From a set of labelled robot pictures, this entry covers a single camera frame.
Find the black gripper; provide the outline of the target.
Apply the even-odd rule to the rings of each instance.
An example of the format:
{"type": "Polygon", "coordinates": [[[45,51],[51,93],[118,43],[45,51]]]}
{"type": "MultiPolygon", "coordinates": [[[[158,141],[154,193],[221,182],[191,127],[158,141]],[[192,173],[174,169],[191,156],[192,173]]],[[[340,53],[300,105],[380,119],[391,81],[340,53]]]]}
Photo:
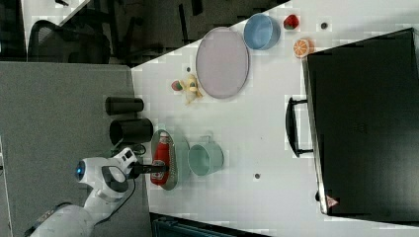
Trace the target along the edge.
{"type": "Polygon", "coordinates": [[[152,174],[152,173],[165,173],[169,171],[168,166],[153,166],[153,165],[141,165],[135,163],[129,172],[129,177],[131,179],[136,179],[139,175],[143,174],[152,174]]]}

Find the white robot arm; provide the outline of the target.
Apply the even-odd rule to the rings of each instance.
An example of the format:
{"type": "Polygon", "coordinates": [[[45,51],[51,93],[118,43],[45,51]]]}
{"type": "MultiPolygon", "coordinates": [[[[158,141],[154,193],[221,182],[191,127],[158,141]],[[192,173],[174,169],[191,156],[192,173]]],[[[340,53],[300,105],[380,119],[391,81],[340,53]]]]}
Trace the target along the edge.
{"type": "Polygon", "coordinates": [[[25,232],[25,237],[90,237],[98,223],[109,219],[122,206],[130,179],[167,171],[166,163],[140,164],[128,147],[111,158],[82,159],[75,176],[80,184],[92,189],[84,204],[64,202],[55,206],[25,232]]]}

